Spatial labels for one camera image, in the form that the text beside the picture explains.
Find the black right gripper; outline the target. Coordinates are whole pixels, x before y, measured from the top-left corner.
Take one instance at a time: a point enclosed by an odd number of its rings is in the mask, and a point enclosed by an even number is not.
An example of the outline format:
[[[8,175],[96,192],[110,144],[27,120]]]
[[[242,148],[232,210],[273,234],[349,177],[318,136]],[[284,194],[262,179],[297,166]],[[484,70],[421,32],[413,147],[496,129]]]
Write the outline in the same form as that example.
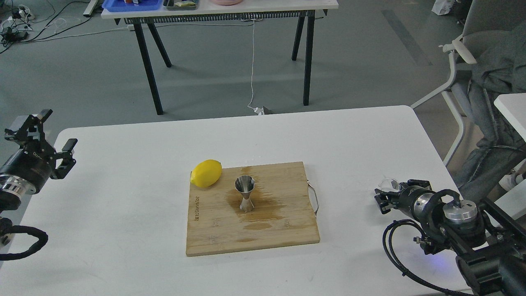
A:
[[[423,211],[435,194],[430,182],[410,179],[401,183],[401,189],[401,191],[374,189],[374,200],[381,214],[387,214],[392,209],[396,209],[421,222]]]

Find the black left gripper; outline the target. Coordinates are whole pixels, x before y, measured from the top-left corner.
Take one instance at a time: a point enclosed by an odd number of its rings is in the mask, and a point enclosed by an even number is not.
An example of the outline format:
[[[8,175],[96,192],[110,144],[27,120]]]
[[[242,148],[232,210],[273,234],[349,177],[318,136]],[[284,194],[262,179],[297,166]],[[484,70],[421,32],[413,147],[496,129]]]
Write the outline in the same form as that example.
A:
[[[4,139],[15,142],[19,150],[2,166],[1,192],[6,194],[38,194],[49,178],[64,179],[76,164],[73,158],[77,139],[68,139],[60,153],[45,139],[43,123],[52,109],[43,109],[36,115],[17,116]]]

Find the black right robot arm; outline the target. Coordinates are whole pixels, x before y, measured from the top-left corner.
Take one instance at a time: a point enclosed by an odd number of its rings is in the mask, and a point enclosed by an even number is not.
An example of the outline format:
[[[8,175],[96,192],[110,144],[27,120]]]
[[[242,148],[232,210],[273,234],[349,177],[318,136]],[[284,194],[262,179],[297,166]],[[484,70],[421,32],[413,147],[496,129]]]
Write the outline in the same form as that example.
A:
[[[459,193],[449,189],[434,192],[428,180],[399,183],[387,178],[374,193],[382,214],[395,209],[407,216],[393,221],[383,233],[385,254],[403,276],[446,295],[462,295],[420,278],[396,256],[392,245],[394,231],[411,226],[419,231],[413,240],[425,254],[443,250],[456,253],[455,262],[474,295],[501,292],[505,296],[524,296],[525,229],[494,202],[462,200]]]

